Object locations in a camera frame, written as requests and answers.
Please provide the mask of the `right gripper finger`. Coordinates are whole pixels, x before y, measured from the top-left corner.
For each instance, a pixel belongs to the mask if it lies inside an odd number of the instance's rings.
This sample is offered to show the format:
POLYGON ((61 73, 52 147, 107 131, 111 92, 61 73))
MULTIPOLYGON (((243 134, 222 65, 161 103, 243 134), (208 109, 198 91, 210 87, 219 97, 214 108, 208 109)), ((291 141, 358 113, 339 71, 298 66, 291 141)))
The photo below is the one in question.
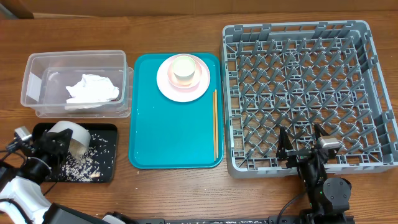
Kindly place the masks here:
POLYGON ((285 128, 281 127, 279 132, 277 154, 285 154, 286 150, 293 150, 293 146, 290 142, 289 135, 287 134, 285 128))
POLYGON ((322 136, 329 136, 329 134, 318 124, 314 124, 315 138, 318 139, 322 136))

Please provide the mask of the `grey bowl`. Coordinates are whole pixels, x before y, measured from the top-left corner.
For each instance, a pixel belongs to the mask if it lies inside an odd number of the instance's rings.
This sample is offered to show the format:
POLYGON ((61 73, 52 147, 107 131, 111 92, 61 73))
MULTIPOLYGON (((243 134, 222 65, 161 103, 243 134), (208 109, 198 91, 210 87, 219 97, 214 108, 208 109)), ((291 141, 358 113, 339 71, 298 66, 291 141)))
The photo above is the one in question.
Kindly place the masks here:
POLYGON ((71 121, 57 122, 49 130, 49 133, 60 133, 66 129, 72 130, 69 152, 77 161, 79 161, 83 159, 84 154, 88 152, 91 135, 84 127, 71 121))

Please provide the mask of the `white napkin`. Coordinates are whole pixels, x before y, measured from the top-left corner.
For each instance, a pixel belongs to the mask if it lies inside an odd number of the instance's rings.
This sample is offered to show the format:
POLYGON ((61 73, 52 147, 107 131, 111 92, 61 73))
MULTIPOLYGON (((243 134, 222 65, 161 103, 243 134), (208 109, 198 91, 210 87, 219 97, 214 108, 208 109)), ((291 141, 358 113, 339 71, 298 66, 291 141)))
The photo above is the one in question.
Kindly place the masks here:
POLYGON ((117 100, 119 88, 108 77, 83 74, 74 86, 66 86, 71 98, 67 100, 66 110, 91 109, 117 100))

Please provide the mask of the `cream paper cup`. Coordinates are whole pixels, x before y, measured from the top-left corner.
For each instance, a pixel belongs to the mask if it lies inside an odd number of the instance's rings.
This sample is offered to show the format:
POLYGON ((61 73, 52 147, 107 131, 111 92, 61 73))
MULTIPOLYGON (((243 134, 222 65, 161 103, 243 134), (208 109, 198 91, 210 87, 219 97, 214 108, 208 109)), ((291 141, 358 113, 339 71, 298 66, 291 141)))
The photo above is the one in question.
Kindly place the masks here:
POLYGON ((194 59, 189 56, 178 56, 172 62, 172 71, 176 78, 180 81, 191 80, 195 73, 195 70, 196 63, 194 59))

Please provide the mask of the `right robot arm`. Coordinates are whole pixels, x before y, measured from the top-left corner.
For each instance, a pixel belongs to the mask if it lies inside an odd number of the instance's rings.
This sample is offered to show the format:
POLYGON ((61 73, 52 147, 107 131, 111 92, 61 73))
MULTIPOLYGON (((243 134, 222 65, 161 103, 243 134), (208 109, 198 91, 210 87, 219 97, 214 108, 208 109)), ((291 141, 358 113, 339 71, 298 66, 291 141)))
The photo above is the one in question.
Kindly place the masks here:
POLYGON ((287 168, 296 168, 304 182, 305 191, 293 198, 281 209, 277 223, 290 204, 304 195, 308 196, 310 208, 303 209, 295 217, 294 223, 354 223, 353 217, 347 217, 352 185, 341 177, 328 177, 325 164, 334 159, 340 150, 337 138, 328 134, 318 123, 314 125, 316 143, 310 148, 293 150, 287 132, 280 128, 277 158, 285 161, 287 168))

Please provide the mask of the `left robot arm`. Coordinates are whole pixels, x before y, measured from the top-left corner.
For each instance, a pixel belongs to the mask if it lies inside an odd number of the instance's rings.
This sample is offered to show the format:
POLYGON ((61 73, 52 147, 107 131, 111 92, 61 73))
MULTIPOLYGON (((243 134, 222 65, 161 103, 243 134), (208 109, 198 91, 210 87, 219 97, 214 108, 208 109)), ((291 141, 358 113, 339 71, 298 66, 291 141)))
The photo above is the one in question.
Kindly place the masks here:
POLYGON ((26 127, 15 129, 6 151, 21 150, 26 159, 19 168, 1 161, 1 211, 14 223, 137 223, 117 212, 96 218, 45 198, 41 183, 60 167, 74 143, 85 148, 90 143, 89 132, 75 123, 55 125, 35 141, 26 127))

